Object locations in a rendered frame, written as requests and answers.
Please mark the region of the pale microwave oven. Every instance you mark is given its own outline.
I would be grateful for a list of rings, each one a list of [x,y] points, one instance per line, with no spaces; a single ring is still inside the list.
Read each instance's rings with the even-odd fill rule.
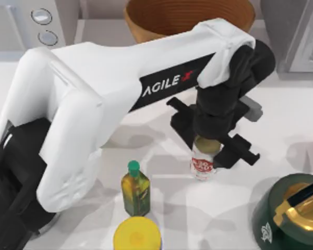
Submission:
[[[40,8],[52,14],[48,25],[37,24],[31,18],[31,12]],[[80,0],[0,0],[0,52],[72,45],[79,14]],[[45,30],[58,36],[56,45],[46,46],[39,42],[38,33]]]

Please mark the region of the green oil bottle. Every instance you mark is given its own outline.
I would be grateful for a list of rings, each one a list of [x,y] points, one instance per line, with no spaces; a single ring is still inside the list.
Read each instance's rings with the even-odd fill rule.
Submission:
[[[145,216],[150,211],[150,180],[140,171],[136,160],[128,163],[128,173],[121,180],[124,208],[134,216]]]

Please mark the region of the small grey microwave knob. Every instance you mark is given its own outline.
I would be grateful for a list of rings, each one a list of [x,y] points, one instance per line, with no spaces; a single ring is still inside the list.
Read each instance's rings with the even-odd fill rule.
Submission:
[[[58,36],[50,30],[45,30],[38,33],[38,40],[43,45],[54,46],[58,42]]]

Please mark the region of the brown wooden basket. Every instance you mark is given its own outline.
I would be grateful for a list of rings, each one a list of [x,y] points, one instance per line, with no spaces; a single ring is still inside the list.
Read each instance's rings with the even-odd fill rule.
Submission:
[[[137,43],[186,32],[214,18],[249,32],[255,17],[250,0],[129,0],[124,8],[125,21]]]

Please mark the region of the pale grey rounded box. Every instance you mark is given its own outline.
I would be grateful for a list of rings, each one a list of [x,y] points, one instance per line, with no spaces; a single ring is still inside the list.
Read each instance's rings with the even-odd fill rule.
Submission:
[[[248,96],[243,96],[240,101],[249,108],[244,117],[251,122],[257,122],[263,115],[262,106]]]

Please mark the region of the large grey microwave knob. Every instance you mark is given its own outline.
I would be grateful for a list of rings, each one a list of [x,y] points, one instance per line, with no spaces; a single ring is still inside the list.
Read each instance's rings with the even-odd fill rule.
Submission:
[[[31,12],[32,20],[40,25],[48,25],[52,21],[52,14],[44,8],[36,9]]]

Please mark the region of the yellow lidded can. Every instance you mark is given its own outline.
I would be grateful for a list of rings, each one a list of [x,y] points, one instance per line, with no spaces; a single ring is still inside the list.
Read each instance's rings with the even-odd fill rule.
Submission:
[[[162,250],[157,224],[146,217],[130,217],[115,230],[113,250]]]

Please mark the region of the dark green and gold pot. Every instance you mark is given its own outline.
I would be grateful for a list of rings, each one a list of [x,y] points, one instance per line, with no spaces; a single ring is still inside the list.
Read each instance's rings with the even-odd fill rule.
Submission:
[[[252,213],[259,250],[313,250],[313,175],[279,179]]]

